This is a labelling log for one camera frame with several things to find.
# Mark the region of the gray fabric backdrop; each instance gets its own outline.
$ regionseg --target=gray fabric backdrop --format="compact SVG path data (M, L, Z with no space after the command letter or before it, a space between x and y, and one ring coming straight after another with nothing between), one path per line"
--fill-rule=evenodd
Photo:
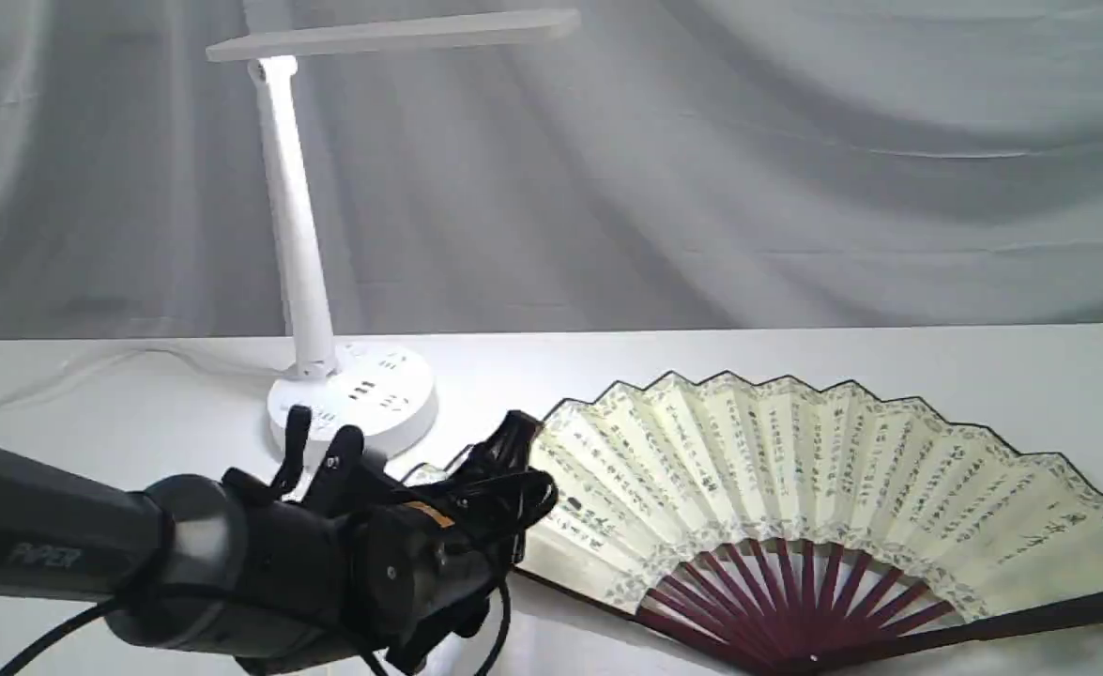
M568 0L0 0L0 337L283 331L253 30ZM320 56L338 330L1103 320L1103 0L587 0Z

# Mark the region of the power strip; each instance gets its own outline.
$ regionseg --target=power strip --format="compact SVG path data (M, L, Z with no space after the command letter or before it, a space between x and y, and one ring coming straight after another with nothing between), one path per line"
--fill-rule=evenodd
M313 411L306 468L313 471L338 429L363 431L367 453L387 461L417 444L438 415L430 364L407 347L376 342L335 347L338 371L322 380L281 377L268 393L268 418L277 448L283 448L288 410L301 404Z

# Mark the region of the white power cord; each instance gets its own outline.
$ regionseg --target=white power cord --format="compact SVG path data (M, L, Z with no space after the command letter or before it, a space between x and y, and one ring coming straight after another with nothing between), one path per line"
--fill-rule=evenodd
M122 342L117 345L99 347L99 350L83 352L63 361L52 373L40 377L40 379L29 382L20 388L10 390L0 397L0 410L15 406L22 401L31 401L38 395L44 395L56 388L56 386L69 380L71 377L79 374L95 373L97 371L114 367L120 363L127 363L131 358L137 358L148 354L170 355L180 360L197 373L207 376L242 377L243 379L255 379L270 383L276 377L283 376L285 371L263 367L261 365L250 365L238 363L221 355L212 354L207 351L196 351L178 343L167 342ZM52 401L57 395L53 394L46 399Z

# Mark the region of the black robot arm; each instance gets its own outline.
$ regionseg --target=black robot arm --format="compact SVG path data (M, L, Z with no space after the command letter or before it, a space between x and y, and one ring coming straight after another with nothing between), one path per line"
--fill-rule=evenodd
M308 422L290 414L271 483L229 470L122 492L0 449L0 595L111 603L122 641L233 655L255 675L383 648L417 672L449 633L480 629L526 527L555 504L550 476L526 466L539 423L512 411L447 481L408 489L345 427L286 502ZM205 593L161 593L182 588Z

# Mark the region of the table surface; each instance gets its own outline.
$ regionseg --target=table surface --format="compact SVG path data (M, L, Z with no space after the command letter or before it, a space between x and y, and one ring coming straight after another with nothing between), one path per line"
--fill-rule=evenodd
M792 374L825 388L859 380L885 398L922 395L951 420L989 425L1024 451L1061 451L1103 490L1103 325L944 329L451 334L387 339L433 365L439 418L389 463L399 475L443 463L485 438L505 410L543 416L564 397L593 398L613 380L646 384L666 371L703 379L733 371L761 382ZM238 363L285 368L286 337L173 341ZM0 342L0 397L78 355L121 342ZM269 380L199 373L169 355L144 354L85 369L52 393L0 411L0 446L63 470L136 490L170 474L217 478L237 465L275 470L264 397ZM515 619L494 673L730 673L640 626L606 616L512 577ZM0 599L0 665L82 604ZM428 673L473 673L499 612L474 641L448 643ZM1103 629L957 646L861 667L857 673L1103 675ZM366 673L357 661L332 673ZM233 661L124 645L93 625L54 647L33 675L126 673L228 675ZM326 673L314 670L313 673Z

